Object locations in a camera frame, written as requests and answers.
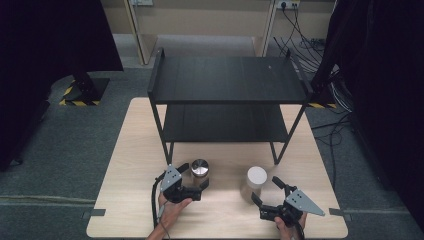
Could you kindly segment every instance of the cable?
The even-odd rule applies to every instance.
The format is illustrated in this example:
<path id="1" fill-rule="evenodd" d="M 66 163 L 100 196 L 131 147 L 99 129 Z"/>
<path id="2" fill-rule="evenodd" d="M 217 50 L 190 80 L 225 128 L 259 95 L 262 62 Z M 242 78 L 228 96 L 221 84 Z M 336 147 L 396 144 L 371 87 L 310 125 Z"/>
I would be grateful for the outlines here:
<path id="1" fill-rule="evenodd" d="M 330 153 L 331 153 L 331 160 L 333 162 L 333 191 L 334 192 L 336 191 L 337 169 L 336 169 L 336 159 L 334 158 L 333 133 L 335 132 L 335 130 L 336 130 L 337 126 L 340 124 L 340 122 L 342 122 L 343 119 L 345 119 L 349 115 L 350 115 L 350 113 L 348 113 L 348 114 L 344 115 L 342 118 L 340 118 L 338 124 L 336 124 L 334 126 L 334 129 L 333 129 L 333 131 L 331 132 L 331 135 L 330 135 Z"/>
<path id="2" fill-rule="evenodd" d="M 153 184 L 153 187 L 152 187 L 151 201 L 152 201 L 153 228 L 155 228 L 158 225 L 157 224 L 158 217 L 157 217 L 157 214 L 156 214 L 156 189 L 157 189 L 159 182 L 162 181 L 163 178 L 165 177 L 165 173 L 166 172 L 163 172 L 159 177 L 155 178 L 155 183 Z"/>
<path id="3" fill-rule="evenodd" d="M 306 38 L 306 37 L 302 34 L 302 31 L 300 30 L 300 25 L 299 25 L 299 21 L 298 21 L 298 16 L 299 16 L 299 9 L 295 6 L 295 7 L 294 7 L 294 17 L 295 17 L 295 19 L 296 19 L 295 24 L 297 24 L 297 29 L 299 29 L 300 37 L 302 38 L 302 41 L 304 41 L 305 39 L 307 40 L 307 38 Z M 319 62 L 319 61 L 315 58 L 315 56 L 311 53 L 311 51 L 309 51 L 309 48 L 307 48 L 306 50 L 308 50 L 309 54 L 311 55 L 311 57 L 312 57 L 315 61 Z"/>
<path id="4" fill-rule="evenodd" d="M 295 227 L 296 227 L 297 233 L 299 233 L 299 236 L 300 236 L 299 240 L 305 240 L 305 233 L 303 232 L 303 228 L 300 225 L 300 223 L 296 222 Z"/>
<path id="5" fill-rule="evenodd" d="M 345 122 L 335 122 L 335 123 L 329 123 L 329 124 L 325 124 L 325 125 L 321 125 L 321 126 L 317 126 L 317 127 L 311 127 L 312 130 L 318 129 L 318 128 L 324 128 L 324 127 L 330 127 L 330 126 L 334 126 L 336 124 L 342 124 L 342 123 L 348 123 L 349 121 L 345 121 Z"/>
<path id="6" fill-rule="evenodd" d="M 165 211 L 165 205 L 166 205 L 167 202 L 168 202 L 168 200 L 166 200 L 166 202 L 161 206 L 161 207 L 163 207 L 162 213 L 163 213 L 163 211 Z M 171 240 L 171 236 L 169 236 L 168 230 L 166 229 L 165 225 L 163 225 L 163 223 L 161 221 L 162 213 L 161 213 L 161 216 L 158 217 L 158 222 L 160 223 L 160 225 L 162 226 L 162 228 L 165 231 L 166 235 L 168 236 L 168 240 Z"/>

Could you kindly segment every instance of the black cable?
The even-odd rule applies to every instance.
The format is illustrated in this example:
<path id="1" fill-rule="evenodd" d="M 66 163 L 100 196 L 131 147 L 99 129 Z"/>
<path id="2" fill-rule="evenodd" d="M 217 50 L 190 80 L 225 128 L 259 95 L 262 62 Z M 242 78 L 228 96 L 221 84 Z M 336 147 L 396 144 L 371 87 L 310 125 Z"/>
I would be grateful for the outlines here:
<path id="1" fill-rule="evenodd" d="M 287 18 L 287 20 L 295 27 L 295 29 L 296 29 L 296 31 L 300 34 L 300 37 L 302 38 L 302 39 L 307 39 L 303 34 L 302 34 L 302 32 L 300 31 L 300 28 L 298 28 L 298 27 L 296 27 L 296 25 L 297 26 L 299 26 L 299 23 L 297 22 L 297 8 L 295 7 L 295 19 L 296 19 L 296 24 L 294 24 L 291 20 L 290 20 L 290 18 L 287 16 L 287 14 L 283 11 L 283 14 L 284 14 L 284 16 Z"/>
<path id="2" fill-rule="evenodd" d="M 334 126 L 336 124 L 342 124 L 342 123 L 348 123 L 349 121 L 345 121 L 345 122 L 335 122 L 335 123 L 329 123 L 329 124 L 325 124 L 325 125 L 321 125 L 321 126 L 316 126 L 316 127 L 311 127 L 312 130 L 318 129 L 318 128 L 324 128 L 324 127 L 330 127 L 330 126 Z"/>
<path id="3" fill-rule="evenodd" d="M 299 22 L 298 22 L 298 20 L 297 20 L 297 17 L 298 17 L 298 13 L 299 13 L 299 9 L 295 6 L 294 7 L 294 16 L 295 16 L 295 18 L 296 18 L 296 21 L 295 21 L 295 23 L 297 23 L 297 26 L 298 26 L 298 29 L 299 29 L 299 34 L 300 34 L 300 37 L 302 38 L 302 41 L 303 40 L 308 40 L 303 34 L 302 34 L 302 31 L 300 31 L 300 25 L 299 25 Z M 316 60 L 316 58 L 312 55 L 312 53 L 309 51 L 309 49 L 307 48 L 307 50 L 308 50 L 308 52 L 309 52 L 309 54 L 311 54 L 311 56 Z M 315 52 L 321 57 L 321 59 L 322 59 L 322 55 L 318 52 L 318 51 L 316 51 L 315 50 Z"/>
<path id="4" fill-rule="evenodd" d="M 152 199 L 151 199 L 151 201 L 152 201 L 153 228 L 155 228 L 158 225 L 158 223 L 157 223 L 158 217 L 157 217 L 157 214 L 156 214 L 156 189 L 158 187 L 159 182 L 162 181 L 163 178 L 165 177 L 165 173 L 166 172 L 163 172 L 159 177 L 155 178 L 155 183 L 153 184 L 153 187 L 152 187 Z"/>
<path id="5" fill-rule="evenodd" d="M 299 240 L 305 240 L 305 233 L 303 232 L 303 228 L 300 225 L 300 223 L 296 222 L 295 227 L 296 227 L 297 233 L 299 233 L 299 237 L 300 237 Z"/>
<path id="6" fill-rule="evenodd" d="M 349 116 L 350 113 L 344 115 L 342 118 L 340 118 L 339 123 L 336 124 L 334 126 L 333 131 L 331 132 L 330 135 L 330 153 L 331 153 L 331 159 L 333 162 L 333 191 L 336 191 L 336 175 L 337 175 L 337 169 L 336 169 L 336 159 L 334 158 L 334 149 L 333 149 L 333 132 L 335 132 L 335 130 L 337 129 L 337 127 L 339 126 L 339 124 L 343 121 L 343 119 L 345 119 L 347 116 Z"/>
<path id="7" fill-rule="evenodd" d="M 300 37 L 302 38 L 302 41 L 304 41 L 304 40 L 307 40 L 307 38 L 305 37 L 305 36 L 303 36 L 303 34 L 302 34 L 302 31 L 300 30 L 300 25 L 299 25 L 299 21 L 298 21 L 298 16 L 299 16 L 299 9 L 296 7 L 296 6 L 294 6 L 294 17 L 295 17 L 295 19 L 296 19 L 296 21 L 294 22 L 295 24 L 297 24 L 297 28 L 299 29 L 299 33 L 300 33 Z M 308 50 L 308 52 L 309 52 L 309 55 L 311 55 L 311 57 L 316 61 L 316 62 L 319 62 L 316 58 L 315 58 L 315 56 L 311 53 L 311 51 L 309 51 L 309 48 L 306 48 L 306 50 Z"/>
<path id="8" fill-rule="evenodd" d="M 161 221 L 161 217 L 158 218 L 158 222 L 160 223 L 160 225 L 162 226 L 163 230 L 165 231 L 166 235 L 168 236 L 168 240 L 171 240 L 171 236 L 169 236 L 169 232 L 166 229 L 165 225 L 163 225 L 162 221 Z"/>
<path id="9" fill-rule="evenodd" d="M 294 42 L 293 42 L 293 39 L 290 39 L 290 41 L 292 42 L 294 49 L 296 49 L 296 51 L 297 51 L 300 55 L 302 55 L 302 57 L 304 57 L 304 58 L 301 58 L 301 57 L 298 55 L 298 57 L 299 57 L 300 59 L 302 59 L 303 61 L 305 61 L 306 63 L 308 63 L 311 67 L 314 67 L 314 68 L 318 68 L 318 67 L 319 67 L 319 64 L 315 63 L 314 61 L 311 61 L 311 59 L 309 59 L 308 57 L 306 57 L 305 55 L 303 55 L 303 53 L 302 53 L 302 52 L 300 52 L 300 51 L 299 51 L 299 49 L 297 49 L 296 44 L 294 44 Z"/>
<path id="10" fill-rule="evenodd" d="M 344 127 L 342 127 L 342 128 L 340 128 L 339 130 L 337 130 L 336 132 L 334 132 L 333 133 L 333 136 L 334 136 L 334 134 L 337 134 L 336 136 L 339 136 L 340 137 L 340 139 L 339 139 L 339 141 L 337 142 L 337 143 L 327 143 L 326 141 L 324 141 L 322 138 L 325 138 L 325 137 L 332 137 L 332 135 L 331 135 L 331 133 L 329 133 L 329 134 L 327 134 L 327 135 L 325 135 L 325 136 L 320 136 L 320 137 L 314 137 L 316 140 L 318 140 L 318 141 L 320 141 L 320 142 L 322 142 L 322 143 L 324 143 L 325 145 L 327 145 L 327 146 L 329 146 L 329 147 L 331 147 L 331 146 L 337 146 L 337 145 L 340 145 L 341 143 L 342 143 L 342 141 L 343 141 L 343 136 L 341 135 L 341 131 L 343 130 L 343 128 Z"/>

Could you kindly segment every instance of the hazard stripe tape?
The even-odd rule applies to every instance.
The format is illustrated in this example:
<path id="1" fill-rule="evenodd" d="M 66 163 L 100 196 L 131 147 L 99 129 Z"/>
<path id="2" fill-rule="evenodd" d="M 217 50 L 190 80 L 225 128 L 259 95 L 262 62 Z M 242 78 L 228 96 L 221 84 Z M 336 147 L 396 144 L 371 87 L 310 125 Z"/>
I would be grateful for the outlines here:
<path id="1" fill-rule="evenodd" d="M 100 101 L 66 101 L 63 99 L 59 103 L 60 105 L 68 105 L 68 106 L 78 106 L 78 107 L 85 107 L 85 106 L 98 106 L 100 104 Z"/>
<path id="2" fill-rule="evenodd" d="M 309 103 L 309 107 L 313 107 L 313 108 L 337 108 L 336 104 L 334 104 L 334 103 L 329 103 L 329 104 Z"/>

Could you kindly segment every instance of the human hand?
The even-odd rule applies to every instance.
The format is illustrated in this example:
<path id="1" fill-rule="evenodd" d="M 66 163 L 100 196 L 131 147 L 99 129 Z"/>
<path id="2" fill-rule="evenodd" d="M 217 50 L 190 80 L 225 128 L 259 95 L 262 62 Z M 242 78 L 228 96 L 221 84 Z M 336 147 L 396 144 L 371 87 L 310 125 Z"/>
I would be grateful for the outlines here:
<path id="1" fill-rule="evenodd" d="M 153 229 L 152 233 L 146 238 L 146 240 L 160 240 L 163 239 L 165 234 L 174 226 L 177 222 L 178 216 L 181 211 L 187 207 L 193 200 L 191 198 L 184 199 L 180 203 L 172 203 L 166 200 L 165 196 L 161 193 L 159 195 L 159 209 L 164 206 L 162 215 L 159 216 L 159 224 Z"/>
<path id="2" fill-rule="evenodd" d="M 304 212 L 302 217 L 299 219 L 299 223 L 300 226 L 302 226 L 302 229 L 305 229 L 306 215 L 307 213 Z M 288 228 L 280 217 L 275 217 L 274 221 L 278 230 L 280 231 L 280 240 L 291 240 L 292 237 L 295 239 L 300 239 L 300 235 L 296 231 L 295 227 Z"/>
<path id="3" fill-rule="evenodd" d="M 172 203 L 166 200 L 165 196 L 161 193 L 159 195 L 159 209 L 162 206 L 164 207 L 162 216 L 160 216 L 160 222 L 163 227 L 168 231 L 171 227 L 177 222 L 178 216 L 181 211 L 187 207 L 193 200 L 191 198 L 186 198 L 180 203 Z"/>

